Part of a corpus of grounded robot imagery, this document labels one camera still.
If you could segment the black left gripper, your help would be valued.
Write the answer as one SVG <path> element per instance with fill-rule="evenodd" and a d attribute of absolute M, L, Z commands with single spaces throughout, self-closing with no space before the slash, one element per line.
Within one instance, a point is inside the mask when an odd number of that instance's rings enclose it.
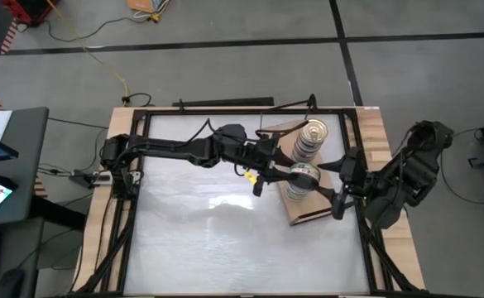
<path fill-rule="evenodd" d="M 275 155 L 275 164 L 278 166 L 293 166 L 296 161 L 288 157 L 277 146 L 276 141 L 264 140 L 256 143 L 247 143 L 243 151 L 243 168 L 254 170 L 257 173 L 256 182 L 253 185 L 252 193 L 260 197 L 264 184 L 280 181 L 298 180 L 298 173 L 278 171 L 271 164 Z"/>

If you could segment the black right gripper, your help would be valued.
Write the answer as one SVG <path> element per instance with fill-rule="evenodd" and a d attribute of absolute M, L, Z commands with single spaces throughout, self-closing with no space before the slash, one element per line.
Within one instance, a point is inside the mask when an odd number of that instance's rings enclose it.
<path fill-rule="evenodd" d="M 345 156 L 336 161 L 318 164 L 318 168 L 325 171 L 339 172 L 339 178 L 343 183 L 340 191 L 322 186 L 318 186 L 316 190 L 331 204 L 333 218 L 341 220 L 344 215 L 348 193 L 363 195 L 366 192 L 367 162 L 363 151 L 359 147 L 351 147 Z"/>

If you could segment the black flat bar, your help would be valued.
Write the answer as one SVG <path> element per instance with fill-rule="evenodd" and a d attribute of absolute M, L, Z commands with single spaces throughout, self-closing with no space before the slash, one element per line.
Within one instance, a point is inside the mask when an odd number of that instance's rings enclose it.
<path fill-rule="evenodd" d="M 176 108 L 186 107 L 231 107 L 231 106 L 274 106 L 275 100 L 273 97 L 257 97 L 257 98 L 239 98 L 239 99 L 215 99 L 202 101 L 184 101 L 180 99 L 178 102 L 173 102 L 172 106 Z"/>

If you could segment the white glossy table sheet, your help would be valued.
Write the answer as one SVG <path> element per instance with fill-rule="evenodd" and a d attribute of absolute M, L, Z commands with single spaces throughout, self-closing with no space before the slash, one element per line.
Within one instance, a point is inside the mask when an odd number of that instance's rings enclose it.
<path fill-rule="evenodd" d="M 143 173 L 126 294 L 368 291 L 354 209 L 294 226 L 278 185 L 255 196 L 230 163 L 147 157 Z"/>

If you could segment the black adapter box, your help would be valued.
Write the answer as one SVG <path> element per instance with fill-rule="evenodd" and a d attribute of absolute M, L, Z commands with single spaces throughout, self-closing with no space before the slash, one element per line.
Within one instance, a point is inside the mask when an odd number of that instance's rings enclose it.
<path fill-rule="evenodd" d="M 113 182 L 112 175 L 108 171 L 93 171 L 87 173 L 74 170 L 68 179 L 88 189 L 101 185 L 111 185 Z"/>

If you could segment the orange box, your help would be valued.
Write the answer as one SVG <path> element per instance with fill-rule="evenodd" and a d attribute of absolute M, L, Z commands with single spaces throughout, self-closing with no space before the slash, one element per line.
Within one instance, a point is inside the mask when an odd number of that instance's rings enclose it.
<path fill-rule="evenodd" d="M 136 11 L 153 13 L 156 11 L 156 0 L 126 0 L 127 5 Z"/>

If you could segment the black desk foot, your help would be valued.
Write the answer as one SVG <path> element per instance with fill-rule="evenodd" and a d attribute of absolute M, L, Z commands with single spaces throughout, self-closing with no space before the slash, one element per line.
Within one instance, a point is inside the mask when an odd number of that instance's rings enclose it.
<path fill-rule="evenodd" d="M 78 231 L 84 230 L 87 219 L 85 214 L 36 195 L 31 199 L 30 217 L 40 217 L 53 224 Z"/>

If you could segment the dark grey desk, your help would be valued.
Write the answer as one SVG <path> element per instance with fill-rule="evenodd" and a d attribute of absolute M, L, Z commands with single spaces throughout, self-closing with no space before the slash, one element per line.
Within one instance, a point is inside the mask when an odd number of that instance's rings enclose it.
<path fill-rule="evenodd" d="M 46 107 L 12 112 L 2 143 L 16 150 L 18 158 L 0 161 L 0 176 L 12 180 L 17 189 L 0 204 L 0 224 L 29 217 L 48 115 Z"/>

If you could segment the grey low desk surface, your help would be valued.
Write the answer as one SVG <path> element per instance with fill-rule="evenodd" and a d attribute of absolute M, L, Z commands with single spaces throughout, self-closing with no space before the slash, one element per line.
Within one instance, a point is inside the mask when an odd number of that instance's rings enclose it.
<path fill-rule="evenodd" d="M 0 225 L 0 278 L 18 267 L 24 272 L 19 298 L 34 298 L 38 277 L 38 257 L 44 220 L 28 219 Z"/>

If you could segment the black computer mouse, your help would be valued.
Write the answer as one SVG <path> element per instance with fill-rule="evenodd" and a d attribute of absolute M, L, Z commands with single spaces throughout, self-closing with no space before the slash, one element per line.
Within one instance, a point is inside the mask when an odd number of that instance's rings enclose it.
<path fill-rule="evenodd" d="M 0 298 L 20 298 L 24 276 L 19 268 L 5 272 L 0 278 Z"/>

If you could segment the red and black case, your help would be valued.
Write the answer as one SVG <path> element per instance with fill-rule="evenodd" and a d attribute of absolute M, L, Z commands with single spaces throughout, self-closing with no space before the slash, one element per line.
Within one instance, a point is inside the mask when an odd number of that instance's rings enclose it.
<path fill-rule="evenodd" d="M 60 0 L 0 0 L 17 23 L 38 26 L 52 11 L 52 6 Z"/>

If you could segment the black metal table frame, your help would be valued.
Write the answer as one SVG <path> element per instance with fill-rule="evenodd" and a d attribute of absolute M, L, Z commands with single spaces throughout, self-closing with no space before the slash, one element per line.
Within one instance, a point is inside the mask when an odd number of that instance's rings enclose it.
<path fill-rule="evenodd" d="M 203 123 L 210 118 L 214 127 L 220 127 L 229 123 L 243 125 L 250 137 L 255 137 L 254 131 L 261 125 L 268 127 L 271 122 L 285 121 L 290 115 L 298 115 L 304 118 L 305 107 L 290 107 L 279 111 L 266 111 L 266 107 L 226 107 L 226 108 L 188 108 L 185 112 L 179 112 L 177 108 L 144 108 L 150 110 L 145 116 L 150 116 L 149 122 L 138 118 L 134 121 L 135 112 L 141 108 L 115 108 L 110 121 L 108 137 L 114 135 L 138 132 L 149 137 L 167 138 L 186 141 Z M 369 170 L 382 168 L 391 159 L 391 150 L 388 145 L 386 130 L 378 107 L 360 108 L 320 108 L 315 114 L 337 114 L 342 118 L 353 115 L 352 119 L 346 119 L 347 128 L 344 128 L 349 136 L 350 145 L 360 142 L 365 148 Z M 113 227 L 122 230 L 126 222 L 128 211 L 132 211 L 130 203 L 110 198 L 111 187 L 108 185 L 97 187 L 94 191 L 90 206 L 88 221 L 84 230 L 83 255 L 77 266 L 77 277 L 73 281 L 73 291 L 84 286 L 94 274 L 95 267 L 102 261 L 108 252 L 108 246 L 113 243 L 115 233 Z M 387 252 L 391 255 L 397 266 L 418 287 L 424 287 L 424 280 L 420 271 L 416 256 L 415 244 L 405 214 L 402 214 L 399 222 L 388 231 L 383 232 Z M 115 256 L 113 265 L 108 268 L 101 284 L 94 291 L 121 291 L 125 296 L 163 296 L 184 294 L 135 294 L 125 293 L 125 281 L 127 278 L 127 265 L 132 245 L 128 241 L 120 252 Z M 367 273 L 369 289 L 359 293 L 335 293 L 344 295 L 370 294 L 369 290 L 375 288 L 387 290 L 394 285 L 393 281 L 385 279 L 387 271 L 381 265 L 379 258 L 372 248 L 370 256 L 365 252 L 362 245 L 362 253 Z M 238 296 L 257 296 L 259 294 L 239 294 Z"/>

